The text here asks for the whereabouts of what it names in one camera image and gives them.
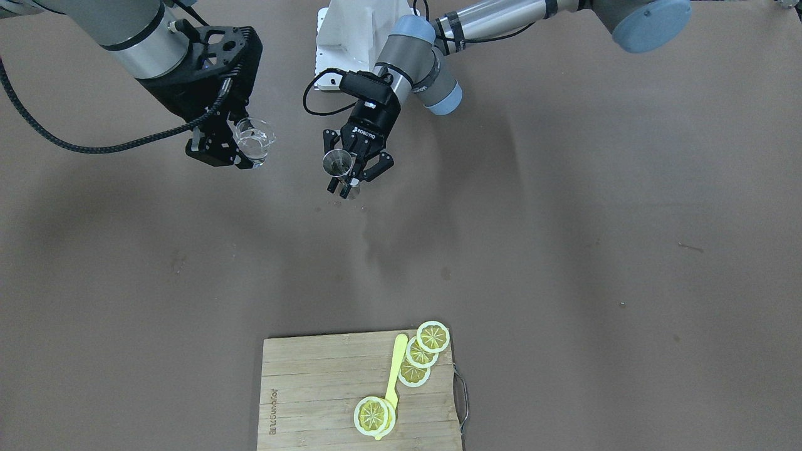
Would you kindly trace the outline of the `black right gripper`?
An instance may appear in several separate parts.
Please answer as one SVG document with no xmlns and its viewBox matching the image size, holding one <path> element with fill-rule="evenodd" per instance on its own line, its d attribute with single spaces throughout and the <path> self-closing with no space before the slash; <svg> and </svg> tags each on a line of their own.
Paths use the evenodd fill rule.
<svg viewBox="0 0 802 451">
<path fill-rule="evenodd" d="M 192 129 L 185 154 L 212 167 L 253 165 L 253 117 L 247 106 L 257 77 L 263 43 L 252 26 L 175 26 L 169 36 L 188 42 L 188 52 L 172 71 L 138 82 L 173 114 L 187 122 L 200 117 L 217 99 L 226 79 L 229 95 L 220 114 L 229 126 Z"/>
</svg>

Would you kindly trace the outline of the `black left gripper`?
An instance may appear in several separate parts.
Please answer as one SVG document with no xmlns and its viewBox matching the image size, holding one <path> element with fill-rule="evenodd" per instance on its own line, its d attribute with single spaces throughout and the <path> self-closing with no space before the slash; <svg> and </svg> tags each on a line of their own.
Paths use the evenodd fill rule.
<svg viewBox="0 0 802 451">
<path fill-rule="evenodd" d="M 323 131 L 323 170 L 330 175 L 328 191 L 344 199 L 360 194 L 362 181 L 372 182 L 393 167 L 393 157 L 384 151 L 398 115 L 401 103 L 389 94 L 381 103 L 376 99 L 358 100 L 346 125 L 338 130 Z M 377 157 L 375 165 L 365 169 L 365 157 Z"/>
</svg>

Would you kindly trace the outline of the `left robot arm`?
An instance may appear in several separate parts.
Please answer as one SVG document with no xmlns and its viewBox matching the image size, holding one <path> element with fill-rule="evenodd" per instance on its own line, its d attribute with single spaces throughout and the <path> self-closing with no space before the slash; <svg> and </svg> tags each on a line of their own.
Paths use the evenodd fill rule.
<svg viewBox="0 0 802 451">
<path fill-rule="evenodd" d="M 685 28 L 690 1 L 481 1 L 433 21 L 417 14 L 395 20 L 365 70 L 325 68 L 315 81 L 335 81 L 355 101 L 339 129 L 323 131 L 327 191 L 341 198 L 392 168 L 387 139 L 409 95 L 434 115 L 448 115 L 463 98 L 447 55 L 512 38 L 562 11 L 592 11 L 614 43 L 633 54 L 653 51 Z"/>
</svg>

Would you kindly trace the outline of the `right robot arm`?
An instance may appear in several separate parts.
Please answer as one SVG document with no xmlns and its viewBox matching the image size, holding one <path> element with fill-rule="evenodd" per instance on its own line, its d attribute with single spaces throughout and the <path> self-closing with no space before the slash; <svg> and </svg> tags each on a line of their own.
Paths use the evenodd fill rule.
<svg viewBox="0 0 802 451">
<path fill-rule="evenodd" d="M 247 108 L 263 54 L 261 38 L 251 26 L 193 26 L 175 17 L 173 8 L 190 12 L 191 2 L 3 1 L 2 18 L 43 11 L 71 18 L 183 125 L 119 145 L 73 145 L 34 119 L 2 71 L 9 102 L 40 136 L 72 152 L 111 154 L 190 131 L 189 157 L 213 167 L 258 167 L 266 151 L 241 145 L 232 126 L 255 124 Z"/>
</svg>

